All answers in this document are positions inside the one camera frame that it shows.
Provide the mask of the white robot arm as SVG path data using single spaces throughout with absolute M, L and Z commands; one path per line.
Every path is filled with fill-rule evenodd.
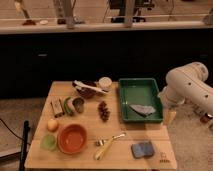
M 176 107 L 186 99 L 213 116 L 213 87 L 205 83 L 209 75 L 201 62 L 174 68 L 166 75 L 167 85 L 158 94 L 163 105 L 163 123 L 169 125 L 177 114 Z

